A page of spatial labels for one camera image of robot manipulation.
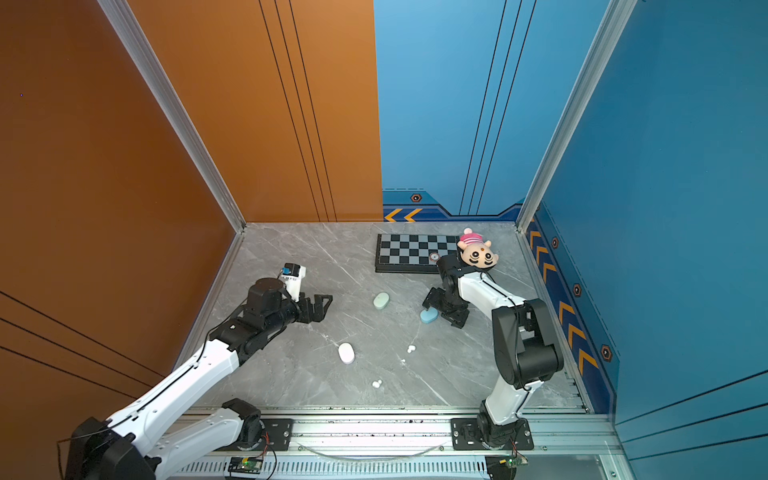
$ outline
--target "robotic arm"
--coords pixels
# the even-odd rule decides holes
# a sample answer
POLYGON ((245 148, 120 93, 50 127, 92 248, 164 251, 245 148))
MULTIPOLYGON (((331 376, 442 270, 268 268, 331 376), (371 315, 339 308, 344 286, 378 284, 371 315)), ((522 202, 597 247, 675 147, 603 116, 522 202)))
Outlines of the robotic arm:
POLYGON ((71 438, 66 480, 164 480, 219 447, 238 440, 258 442, 261 412, 239 399, 172 435, 163 434, 210 387, 288 325, 325 318, 333 297, 315 295, 312 303, 300 292, 305 275, 305 267, 286 263, 279 279, 257 280, 245 304, 212 329, 182 366, 106 421, 90 418, 78 426, 71 438))
POLYGON ((480 405, 477 423, 486 447, 502 449, 515 440, 520 416, 531 394, 563 369, 564 357, 549 309, 540 299, 526 300, 501 288, 482 269, 446 256, 437 262, 444 288, 432 288, 424 303, 462 328, 471 303, 492 321, 499 377, 480 405))

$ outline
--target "plush toy face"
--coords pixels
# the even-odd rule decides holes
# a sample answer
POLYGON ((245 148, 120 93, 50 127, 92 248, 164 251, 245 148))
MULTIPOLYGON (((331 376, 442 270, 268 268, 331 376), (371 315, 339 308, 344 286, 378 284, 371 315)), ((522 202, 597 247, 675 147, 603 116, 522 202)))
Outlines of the plush toy face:
POLYGON ((462 260, 468 265, 474 265, 478 268, 491 268, 498 263, 498 255, 491 252, 491 241, 485 243, 458 242, 458 247, 462 251, 462 260))

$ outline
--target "blue wall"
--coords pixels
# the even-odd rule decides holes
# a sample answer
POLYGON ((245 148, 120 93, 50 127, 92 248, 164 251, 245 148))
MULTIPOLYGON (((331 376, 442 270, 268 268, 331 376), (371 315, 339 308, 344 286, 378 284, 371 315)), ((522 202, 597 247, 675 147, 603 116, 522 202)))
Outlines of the blue wall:
POLYGON ((425 190, 454 215, 519 202, 607 0, 374 7, 383 187, 425 190))
POLYGON ((768 374, 740 381, 768 369, 766 18, 768 2, 639 1, 545 194, 621 358, 617 431, 641 480, 763 471, 717 455, 768 434, 752 408, 768 374))

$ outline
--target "soap bar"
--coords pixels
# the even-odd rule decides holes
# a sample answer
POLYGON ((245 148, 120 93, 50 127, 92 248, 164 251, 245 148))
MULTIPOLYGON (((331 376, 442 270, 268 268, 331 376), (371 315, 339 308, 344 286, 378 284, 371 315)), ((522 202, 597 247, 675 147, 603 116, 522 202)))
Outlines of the soap bar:
POLYGON ((422 322, 432 323, 437 318, 438 311, 434 306, 430 306, 427 310, 422 310, 421 317, 422 322))
POLYGON ((377 310, 384 310, 387 303, 389 303, 389 294, 387 292, 381 292, 379 295, 376 295, 375 299, 373 299, 373 306, 376 307, 377 310))
POLYGON ((341 357, 342 362, 349 365, 355 361, 355 350, 352 349, 350 344, 342 343, 339 345, 339 357, 341 357))

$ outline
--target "orange wall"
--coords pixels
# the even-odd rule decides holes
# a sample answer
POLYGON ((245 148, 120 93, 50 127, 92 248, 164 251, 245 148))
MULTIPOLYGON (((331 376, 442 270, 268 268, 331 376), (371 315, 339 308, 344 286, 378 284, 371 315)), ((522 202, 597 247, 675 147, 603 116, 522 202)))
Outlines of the orange wall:
POLYGON ((372 0, 129 0, 247 221, 381 220, 372 0))
POLYGON ((0 476, 50 479, 170 372, 233 231, 97 2, 5 2, 0 59, 0 476))

